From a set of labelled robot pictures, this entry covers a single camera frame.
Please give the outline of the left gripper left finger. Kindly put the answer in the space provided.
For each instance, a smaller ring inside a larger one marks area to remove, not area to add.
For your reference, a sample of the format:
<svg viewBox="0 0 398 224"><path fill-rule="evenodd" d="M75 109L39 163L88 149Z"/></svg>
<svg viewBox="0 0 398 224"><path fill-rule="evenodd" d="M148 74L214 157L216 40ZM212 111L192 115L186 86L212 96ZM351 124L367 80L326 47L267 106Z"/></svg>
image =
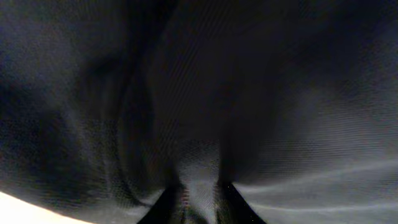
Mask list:
<svg viewBox="0 0 398 224"><path fill-rule="evenodd" d="M181 184L166 188L156 203L137 224L181 224L185 221Z"/></svg>

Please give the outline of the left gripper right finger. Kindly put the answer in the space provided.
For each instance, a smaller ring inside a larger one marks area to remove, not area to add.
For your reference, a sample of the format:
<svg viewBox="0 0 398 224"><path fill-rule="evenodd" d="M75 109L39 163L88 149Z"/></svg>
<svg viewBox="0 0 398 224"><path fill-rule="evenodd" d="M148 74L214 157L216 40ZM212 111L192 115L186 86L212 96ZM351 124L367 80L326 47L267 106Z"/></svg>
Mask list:
<svg viewBox="0 0 398 224"><path fill-rule="evenodd" d="M215 213L217 224L266 224L231 182L217 182Z"/></svg>

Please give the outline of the black t-shirt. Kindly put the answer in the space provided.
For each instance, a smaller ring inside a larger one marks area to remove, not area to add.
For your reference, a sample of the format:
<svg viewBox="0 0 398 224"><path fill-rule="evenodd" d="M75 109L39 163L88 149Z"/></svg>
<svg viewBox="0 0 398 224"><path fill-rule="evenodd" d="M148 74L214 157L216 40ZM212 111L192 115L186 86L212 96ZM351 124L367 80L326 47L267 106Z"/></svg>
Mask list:
<svg viewBox="0 0 398 224"><path fill-rule="evenodd" d="M397 2L1 1L1 192L138 223L397 222Z"/></svg>

